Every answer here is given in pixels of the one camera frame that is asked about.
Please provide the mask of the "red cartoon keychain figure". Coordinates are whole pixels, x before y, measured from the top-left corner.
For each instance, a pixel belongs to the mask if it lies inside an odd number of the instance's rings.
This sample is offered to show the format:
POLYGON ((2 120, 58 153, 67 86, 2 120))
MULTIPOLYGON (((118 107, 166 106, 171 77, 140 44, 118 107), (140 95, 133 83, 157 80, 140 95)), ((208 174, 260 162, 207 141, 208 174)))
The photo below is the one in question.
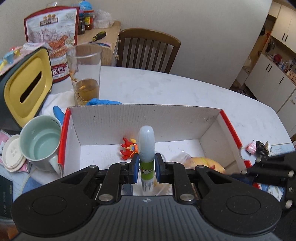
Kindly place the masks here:
POLYGON ((121 158, 123 160, 132 159, 135 154, 138 154, 138 146, 136 139, 123 138, 124 143, 121 145, 122 149, 120 150, 121 158))

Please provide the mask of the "pink white tube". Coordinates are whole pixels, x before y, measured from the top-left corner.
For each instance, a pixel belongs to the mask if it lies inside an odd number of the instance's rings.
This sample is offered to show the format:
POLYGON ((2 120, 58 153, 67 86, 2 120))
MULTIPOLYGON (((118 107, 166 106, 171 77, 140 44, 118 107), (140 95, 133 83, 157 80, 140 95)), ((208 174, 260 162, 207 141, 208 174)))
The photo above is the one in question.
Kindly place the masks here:
POLYGON ((253 154, 255 154, 255 152, 256 152, 256 146, 257 146, 256 141, 253 140, 251 143, 249 143, 249 144, 246 146, 245 149, 246 149, 246 151, 247 151, 249 154, 253 155, 253 154))

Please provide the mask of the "green white glue stick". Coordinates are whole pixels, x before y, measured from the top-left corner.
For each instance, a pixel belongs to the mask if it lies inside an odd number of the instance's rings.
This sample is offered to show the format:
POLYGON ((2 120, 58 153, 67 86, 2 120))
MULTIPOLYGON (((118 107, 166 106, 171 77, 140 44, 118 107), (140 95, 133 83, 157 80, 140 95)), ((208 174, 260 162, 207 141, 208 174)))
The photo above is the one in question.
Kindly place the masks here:
POLYGON ((142 126, 138 133, 138 154, 143 192, 150 192, 154 187, 155 137, 151 126, 142 126))

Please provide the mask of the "yellow plush toy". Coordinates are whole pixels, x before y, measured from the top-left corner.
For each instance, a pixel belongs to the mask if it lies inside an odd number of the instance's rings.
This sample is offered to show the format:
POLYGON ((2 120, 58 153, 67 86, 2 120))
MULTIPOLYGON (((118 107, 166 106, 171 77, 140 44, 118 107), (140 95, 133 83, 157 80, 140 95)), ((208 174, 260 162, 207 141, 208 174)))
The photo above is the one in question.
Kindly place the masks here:
POLYGON ((216 161, 205 157, 190 157, 184 162, 184 166, 188 169, 195 169, 196 166, 206 166, 212 170, 225 174, 225 169, 216 161))

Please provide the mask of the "red white cardboard box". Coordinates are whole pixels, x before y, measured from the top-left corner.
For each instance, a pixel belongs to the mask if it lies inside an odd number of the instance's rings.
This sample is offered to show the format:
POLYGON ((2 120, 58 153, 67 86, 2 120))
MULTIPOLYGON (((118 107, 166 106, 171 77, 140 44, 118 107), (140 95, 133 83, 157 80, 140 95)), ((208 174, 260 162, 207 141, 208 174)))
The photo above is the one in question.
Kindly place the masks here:
POLYGON ((62 126, 58 164, 61 177, 95 165, 107 169, 128 160, 129 144, 151 159, 160 153, 179 162, 179 153, 213 160, 211 169, 234 164, 249 168, 242 142, 218 108, 181 105, 111 104, 68 108, 62 126))

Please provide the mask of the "blue rubber glove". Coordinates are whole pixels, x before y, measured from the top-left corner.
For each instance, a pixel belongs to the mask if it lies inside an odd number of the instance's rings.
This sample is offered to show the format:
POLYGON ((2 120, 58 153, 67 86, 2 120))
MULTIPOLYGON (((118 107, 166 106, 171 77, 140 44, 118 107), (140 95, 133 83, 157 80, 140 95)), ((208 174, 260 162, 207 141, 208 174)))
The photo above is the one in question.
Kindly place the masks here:
MULTIPOLYGON (((98 98, 93 98, 86 103, 86 105, 113 105, 113 104, 121 104, 119 101, 112 101, 112 100, 103 100, 98 98)), ((65 114, 62 112, 61 108, 58 106, 53 106, 53 113, 55 118, 63 125, 64 116, 65 114)))

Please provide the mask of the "white kitchen cabinets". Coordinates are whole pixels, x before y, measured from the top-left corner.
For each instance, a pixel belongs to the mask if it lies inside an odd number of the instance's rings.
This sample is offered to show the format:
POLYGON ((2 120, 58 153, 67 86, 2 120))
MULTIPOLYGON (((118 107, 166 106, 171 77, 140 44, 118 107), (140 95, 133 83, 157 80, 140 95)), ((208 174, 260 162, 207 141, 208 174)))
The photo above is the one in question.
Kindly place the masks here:
POLYGON ((245 81, 255 98, 271 107, 290 136, 295 134, 295 9, 273 2, 271 32, 245 81))

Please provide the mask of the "white button-shaped coaster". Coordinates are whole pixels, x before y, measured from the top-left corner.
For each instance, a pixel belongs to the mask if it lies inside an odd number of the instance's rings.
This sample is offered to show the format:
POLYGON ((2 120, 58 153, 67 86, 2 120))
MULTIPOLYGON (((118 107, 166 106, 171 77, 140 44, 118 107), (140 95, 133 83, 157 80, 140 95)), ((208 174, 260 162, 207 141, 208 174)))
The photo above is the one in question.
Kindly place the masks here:
POLYGON ((20 149, 20 135, 13 135, 7 140, 4 144, 2 158, 7 171, 16 172, 22 168, 26 158, 20 149))

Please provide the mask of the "dark green small box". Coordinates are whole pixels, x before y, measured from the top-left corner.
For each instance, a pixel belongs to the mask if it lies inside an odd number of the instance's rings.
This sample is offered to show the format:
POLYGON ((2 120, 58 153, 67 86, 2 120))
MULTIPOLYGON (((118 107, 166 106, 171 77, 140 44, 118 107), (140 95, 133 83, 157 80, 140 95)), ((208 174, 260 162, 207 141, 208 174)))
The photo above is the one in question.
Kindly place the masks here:
POLYGON ((11 206, 13 204, 13 183, 0 176, 0 215, 11 219, 11 206))

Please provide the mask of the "brown wooden chair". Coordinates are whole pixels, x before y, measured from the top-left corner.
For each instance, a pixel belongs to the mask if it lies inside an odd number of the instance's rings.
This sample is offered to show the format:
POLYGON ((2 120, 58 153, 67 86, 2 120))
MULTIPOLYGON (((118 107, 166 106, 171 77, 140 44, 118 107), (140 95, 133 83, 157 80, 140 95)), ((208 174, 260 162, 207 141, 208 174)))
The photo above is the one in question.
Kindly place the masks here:
POLYGON ((170 73, 181 41, 176 37, 144 28, 119 33, 117 66, 170 73))

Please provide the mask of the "yellow grey tissue box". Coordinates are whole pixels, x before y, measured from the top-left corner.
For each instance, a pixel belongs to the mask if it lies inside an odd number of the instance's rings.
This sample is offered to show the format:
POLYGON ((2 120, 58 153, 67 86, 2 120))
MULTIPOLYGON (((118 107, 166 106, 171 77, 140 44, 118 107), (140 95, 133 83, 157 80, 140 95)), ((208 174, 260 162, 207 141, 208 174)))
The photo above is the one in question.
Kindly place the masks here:
POLYGON ((48 50, 39 47, 1 76, 1 129, 21 130, 41 110, 53 85, 48 50))

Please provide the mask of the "black yellow screwdriver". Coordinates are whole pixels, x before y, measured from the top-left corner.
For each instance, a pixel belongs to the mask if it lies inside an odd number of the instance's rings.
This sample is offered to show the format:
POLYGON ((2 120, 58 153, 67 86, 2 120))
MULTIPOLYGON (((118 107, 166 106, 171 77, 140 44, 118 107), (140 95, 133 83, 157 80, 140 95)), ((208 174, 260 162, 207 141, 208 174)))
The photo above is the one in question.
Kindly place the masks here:
POLYGON ((106 37, 106 32, 101 31, 101 32, 97 33, 94 37, 92 37, 92 42, 96 42, 96 41, 101 40, 105 37, 106 37))

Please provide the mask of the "dark sauce jar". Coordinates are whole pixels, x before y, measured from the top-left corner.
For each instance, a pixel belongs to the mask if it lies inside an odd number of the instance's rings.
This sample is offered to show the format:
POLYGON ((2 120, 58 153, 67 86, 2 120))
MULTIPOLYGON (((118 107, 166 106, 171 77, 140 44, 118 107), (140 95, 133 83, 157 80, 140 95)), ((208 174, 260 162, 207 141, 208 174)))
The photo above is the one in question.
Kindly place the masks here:
POLYGON ((85 33, 85 17, 79 16, 79 22, 78 22, 78 35, 82 35, 85 33))

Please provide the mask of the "red white snack bag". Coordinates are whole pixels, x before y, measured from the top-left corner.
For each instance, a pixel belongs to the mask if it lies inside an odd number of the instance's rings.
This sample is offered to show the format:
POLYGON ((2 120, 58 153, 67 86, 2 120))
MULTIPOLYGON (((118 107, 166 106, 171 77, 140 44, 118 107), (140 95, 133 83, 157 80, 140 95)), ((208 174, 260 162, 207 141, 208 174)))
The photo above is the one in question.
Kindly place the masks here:
POLYGON ((26 40, 43 43, 49 52, 53 82, 69 76, 66 52, 77 44, 79 7, 54 6, 24 18, 26 40))

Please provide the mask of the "blue globe toy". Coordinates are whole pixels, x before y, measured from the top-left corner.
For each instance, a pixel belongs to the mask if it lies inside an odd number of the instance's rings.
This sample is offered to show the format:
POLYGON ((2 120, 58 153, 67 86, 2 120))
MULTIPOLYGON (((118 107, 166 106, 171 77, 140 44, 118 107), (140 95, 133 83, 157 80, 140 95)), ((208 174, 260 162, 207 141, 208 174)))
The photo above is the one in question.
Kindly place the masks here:
POLYGON ((78 5, 81 11, 93 10, 92 4, 89 1, 79 1, 78 5))

